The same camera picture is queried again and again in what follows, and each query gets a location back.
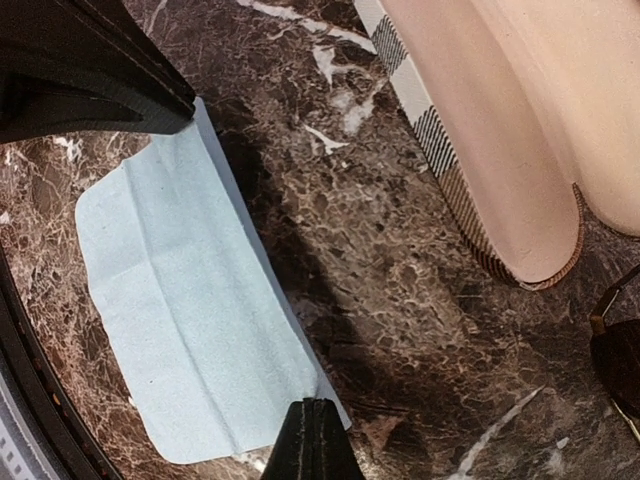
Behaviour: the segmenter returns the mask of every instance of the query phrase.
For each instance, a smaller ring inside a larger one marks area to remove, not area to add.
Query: cleaning cloth
[[[271,445],[291,402],[347,415],[269,264],[202,100],[76,207],[89,291],[158,452]]]

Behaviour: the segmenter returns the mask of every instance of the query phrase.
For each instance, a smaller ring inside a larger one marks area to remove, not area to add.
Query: light blue cloth
[[[149,438],[180,464],[273,444],[305,397],[349,426],[196,106],[76,207],[91,298]]]

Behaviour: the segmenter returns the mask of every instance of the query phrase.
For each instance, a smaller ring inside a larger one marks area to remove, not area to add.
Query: black rubber edge
[[[0,246],[0,354],[28,416],[74,480],[123,480],[73,407],[48,361],[16,289]]]

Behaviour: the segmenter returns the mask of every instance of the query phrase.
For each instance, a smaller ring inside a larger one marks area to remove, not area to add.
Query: sunglasses frame
[[[591,310],[591,313],[589,314],[589,321],[591,323],[591,330],[593,332],[594,337],[604,335],[606,333],[607,325],[604,320],[605,315],[607,314],[607,312],[609,311],[613,303],[618,298],[618,295],[620,295],[620,293],[627,286],[627,284],[631,282],[631,280],[633,280],[639,274],[640,274],[640,264],[636,265],[625,276],[623,276],[620,280],[618,280],[616,283],[611,285],[604,292],[602,297],[600,297],[600,300],[598,301],[596,306],[593,308],[593,310]],[[624,419],[625,423],[631,429],[631,432],[633,433],[633,436],[635,437],[635,439],[638,441],[638,443],[640,443],[640,431],[636,426],[636,424],[634,423],[633,419],[629,417],[629,415],[627,415],[620,408],[618,403],[613,398],[611,398],[611,402],[613,403],[615,410]]]

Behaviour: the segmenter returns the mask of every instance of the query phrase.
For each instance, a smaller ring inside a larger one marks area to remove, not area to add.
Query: white marble vein
[[[305,17],[304,15],[296,12],[292,7],[268,5],[257,0],[236,0],[236,3],[238,3],[238,5],[242,7],[251,8],[257,12],[269,15],[270,17],[280,18],[282,20],[287,20],[290,22],[296,22],[311,33],[322,33],[329,37],[355,43],[368,52],[376,53],[373,42],[371,42],[371,40],[369,40],[367,37],[364,37],[355,32],[350,32],[349,30],[345,30],[343,28],[329,25],[326,22]]]
[[[500,418],[496,423],[491,425],[486,432],[482,434],[480,439],[471,447],[471,449],[466,453],[466,455],[462,458],[462,462],[460,463],[460,467],[458,471],[453,475],[449,476],[447,480],[473,480],[473,477],[469,475],[469,472],[473,468],[473,463],[476,461],[480,452],[484,450],[487,444],[491,441],[493,437],[495,437],[502,428],[513,420],[516,416],[518,416],[522,409],[533,400],[538,393],[540,393],[542,387],[534,390],[526,397],[519,400],[507,413],[505,413],[502,418]]]
[[[156,6],[156,9],[153,11],[153,13],[151,14],[151,17],[149,17],[149,23],[146,25],[145,29],[144,29],[144,33],[146,33],[147,35],[150,35],[151,33],[153,33],[153,28],[156,25],[156,20],[158,19],[158,14],[164,10],[165,8],[167,8],[167,2],[169,0],[160,0],[160,2],[158,3],[158,5]]]
[[[346,147],[347,145],[349,145],[348,143],[336,142],[334,140],[331,140],[324,133],[320,132],[319,130],[316,130],[315,128],[311,128],[308,125],[305,125],[304,129],[307,132],[314,135],[315,137],[317,137],[318,139],[320,139],[322,143],[324,143],[324,151],[327,155],[331,155],[333,151],[338,148]]]

